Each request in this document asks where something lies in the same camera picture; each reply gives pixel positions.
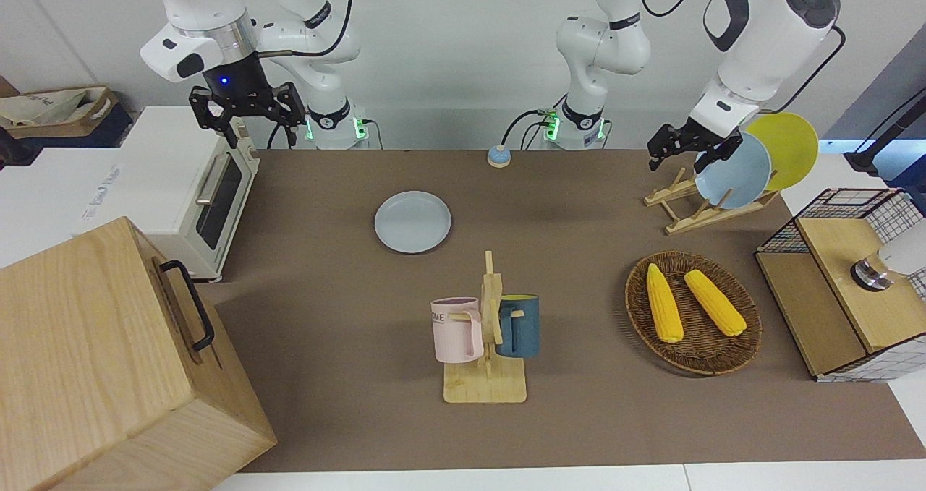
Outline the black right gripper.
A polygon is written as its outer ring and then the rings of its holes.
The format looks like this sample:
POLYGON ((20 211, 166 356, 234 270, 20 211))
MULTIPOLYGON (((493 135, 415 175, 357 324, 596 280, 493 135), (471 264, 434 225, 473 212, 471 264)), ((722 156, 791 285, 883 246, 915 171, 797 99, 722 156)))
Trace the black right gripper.
POLYGON ((206 70, 203 76, 206 86, 190 93, 190 106, 203 129, 217 129, 229 148, 236 149, 234 116, 263 116, 281 125, 288 148, 294 148, 298 128, 305 123, 305 107, 293 82, 269 85, 258 57, 206 70))

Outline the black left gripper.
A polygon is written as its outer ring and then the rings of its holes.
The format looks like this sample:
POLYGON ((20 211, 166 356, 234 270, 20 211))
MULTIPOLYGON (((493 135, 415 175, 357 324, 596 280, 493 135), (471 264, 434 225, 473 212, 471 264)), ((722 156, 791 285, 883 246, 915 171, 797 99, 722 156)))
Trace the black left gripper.
POLYGON ((647 143, 650 155, 648 167, 651 171, 657 171, 663 157, 701 152, 697 157, 697 174, 701 174, 712 163, 727 161, 742 142, 743 135, 738 129, 727 137, 721 137, 694 119, 686 119, 681 127, 664 123, 647 143))

